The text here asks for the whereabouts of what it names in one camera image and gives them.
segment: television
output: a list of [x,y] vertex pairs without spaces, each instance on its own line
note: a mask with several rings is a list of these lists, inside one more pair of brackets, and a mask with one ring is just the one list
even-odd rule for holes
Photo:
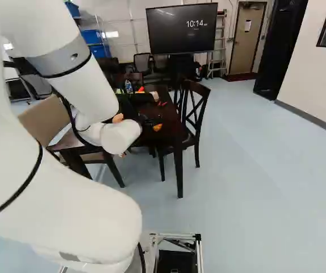
[[217,3],[145,9],[152,54],[214,50]]

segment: wooden door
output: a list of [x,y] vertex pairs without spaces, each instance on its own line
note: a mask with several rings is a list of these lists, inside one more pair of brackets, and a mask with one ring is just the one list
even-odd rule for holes
[[260,39],[266,3],[239,2],[229,74],[250,73]]

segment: orange object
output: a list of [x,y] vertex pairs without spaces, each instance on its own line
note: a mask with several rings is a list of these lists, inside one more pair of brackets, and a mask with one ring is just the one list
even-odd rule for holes
[[141,88],[139,88],[139,90],[137,91],[137,93],[145,93],[144,86],[142,86]]
[[158,132],[159,130],[162,129],[162,126],[163,126],[162,123],[159,123],[159,124],[157,124],[157,125],[154,125],[154,126],[153,126],[153,130],[154,130],[155,132]]

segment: black stripe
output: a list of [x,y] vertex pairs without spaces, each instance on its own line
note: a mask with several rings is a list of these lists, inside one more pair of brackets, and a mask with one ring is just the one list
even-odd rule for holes
[[[74,118],[73,118],[73,123],[74,124],[76,124],[76,117],[77,117],[77,114],[74,116]],[[78,132],[84,132],[84,131],[87,131],[89,128],[91,127],[91,125],[89,125],[86,129],[84,129],[84,130],[77,130]]]
[[42,162],[42,157],[43,157],[42,145],[39,142],[38,145],[39,145],[39,154],[38,154],[37,162],[34,165],[31,173],[28,175],[27,179],[22,184],[22,186],[20,186],[20,188],[4,204],[0,206],[0,212],[4,210],[6,207],[8,207],[15,199],[18,198],[18,196],[26,189],[26,187],[30,184],[33,177],[37,173],[37,170],[39,168],[40,163]]
[[71,73],[75,72],[76,70],[79,70],[85,64],[87,64],[87,62],[91,59],[91,56],[92,56],[92,53],[90,51],[89,57],[87,57],[87,59],[85,61],[83,61],[82,63],[80,63],[78,66],[71,68],[70,70],[67,70],[65,72],[59,73],[59,74],[53,74],[53,75],[47,75],[47,76],[41,75],[41,77],[43,77],[43,78],[59,78],[59,77],[71,74]]

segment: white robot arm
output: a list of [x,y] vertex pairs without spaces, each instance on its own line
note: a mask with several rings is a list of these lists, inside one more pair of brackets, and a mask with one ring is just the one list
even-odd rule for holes
[[141,133],[125,120],[105,125],[118,100],[68,9],[57,0],[0,0],[1,34],[76,109],[76,129],[89,143],[122,154]]
[[[99,125],[118,111],[62,1],[0,0],[0,29],[42,75],[50,76],[48,81],[87,121],[84,126]],[[77,270],[124,272],[141,234],[138,205],[62,166],[26,132],[10,110],[1,63],[0,56],[0,236]],[[112,153],[140,133],[134,121],[105,126],[99,131],[92,126],[99,137],[90,137]]]

